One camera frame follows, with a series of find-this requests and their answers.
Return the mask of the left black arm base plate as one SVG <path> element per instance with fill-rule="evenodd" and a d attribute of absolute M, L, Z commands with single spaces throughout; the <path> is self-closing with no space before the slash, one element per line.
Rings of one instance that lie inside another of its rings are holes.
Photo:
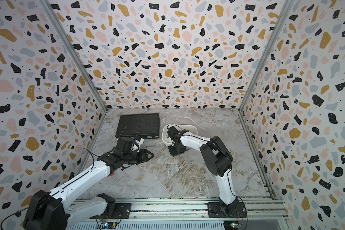
<path fill-rule="evenodd" d="M 131 203 L 113 203 L 106 207 L 106 210 L 90 219 L 128 219 L 131 211 Z"/>

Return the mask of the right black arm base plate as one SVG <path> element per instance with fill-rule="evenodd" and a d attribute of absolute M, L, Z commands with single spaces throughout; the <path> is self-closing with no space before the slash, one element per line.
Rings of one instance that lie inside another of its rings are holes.
<path fill-rule="evenodd" d="M 207 204 L 209 218 L 246 218 L 246 207 L 243 202 L 225 205 L 220 202 L 209 202 Z"/>

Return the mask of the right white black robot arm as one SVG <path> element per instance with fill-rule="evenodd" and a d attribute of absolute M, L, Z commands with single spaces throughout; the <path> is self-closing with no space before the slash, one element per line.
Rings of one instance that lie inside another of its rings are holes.
<path fill-rule="evenodd" d="M 166 134 L 171 141 L 168 150 L 172 156 L 189 149 L 201 153 L 207 169 L 216 177 L 220 212 L 226 216 L 233 214 L 239 205 L 239 198 L 232 181 L 233 158 L 223 141 L 218 136 L 204 138 L 187 129 L 178 130 L 176 126 L 169 126 Z"/>

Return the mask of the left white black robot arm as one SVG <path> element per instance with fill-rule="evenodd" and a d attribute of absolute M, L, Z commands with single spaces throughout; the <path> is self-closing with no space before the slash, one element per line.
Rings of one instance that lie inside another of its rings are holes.
<path fill-rule="evenodd" d="M 146 163 L 154 157 L 142 149 L 142 138 L 119 138 L 110 151 L 97 156 L 93 164 L 61 186 L 36 192 L 30 201 L 23 227 L 26 230 L 65 230 L 86 219 L 116 217 L 116 200 L 105 193 L 82 204 L 73 202 L 93 185 L 116 170 Z"/>

